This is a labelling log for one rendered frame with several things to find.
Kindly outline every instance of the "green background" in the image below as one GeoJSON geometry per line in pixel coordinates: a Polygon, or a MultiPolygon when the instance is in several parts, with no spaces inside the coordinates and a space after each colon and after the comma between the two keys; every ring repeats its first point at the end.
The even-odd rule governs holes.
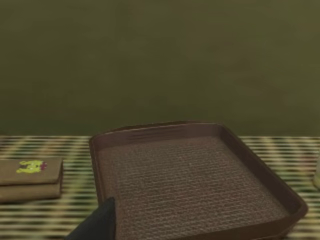
{"type": "Polygon", "coordinates": [[[320,134],[318,0],[2,0],[0,134],[206,120],[320,134]]]}

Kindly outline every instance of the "embroidered design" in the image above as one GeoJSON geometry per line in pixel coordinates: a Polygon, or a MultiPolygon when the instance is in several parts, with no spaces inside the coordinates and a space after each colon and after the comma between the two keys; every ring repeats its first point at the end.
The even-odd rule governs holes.
{"type": "Polygon", "coordinates": [[[47,168],[47,163],[44,161],[40,161],[40,160],[21,161],[20,167],[16,172],[18,174],[20,173],[34,174],[34,173],[40,173],[46,168],[47,168]]]}

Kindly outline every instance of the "plastic tray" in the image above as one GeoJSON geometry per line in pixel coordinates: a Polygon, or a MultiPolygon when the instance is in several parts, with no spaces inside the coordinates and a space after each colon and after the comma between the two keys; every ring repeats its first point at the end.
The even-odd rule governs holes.
{"type": "Polygon", "coordinates": [[[117,240],[276,240],[306,203],[221,124],[171,122],[91,138],[99,204],[117,240]]]}

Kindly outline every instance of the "green striped fabric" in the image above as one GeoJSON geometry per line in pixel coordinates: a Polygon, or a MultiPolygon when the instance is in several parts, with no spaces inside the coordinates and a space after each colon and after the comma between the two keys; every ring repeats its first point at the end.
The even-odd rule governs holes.
{"type": "MultiPolygon", "coordinates": [[[[286,239],[320,240],[320,192],[312,183],[320,138],[242,140],[309,206],[307,216],[286,239]]],[[[0,136],[0,157],[63,157],[65,169],[60,199],[0,204],[1,240],[62,240],[97,207],[87,136],[0,136]]]]}

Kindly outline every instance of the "tan wallet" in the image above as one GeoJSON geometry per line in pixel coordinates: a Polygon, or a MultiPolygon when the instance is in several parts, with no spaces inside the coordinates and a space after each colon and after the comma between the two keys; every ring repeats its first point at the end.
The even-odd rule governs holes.
{"type": "Polygon", "coordinates": [[[61,196],[61,158],[0,160],[0,203],[61,196]]]}

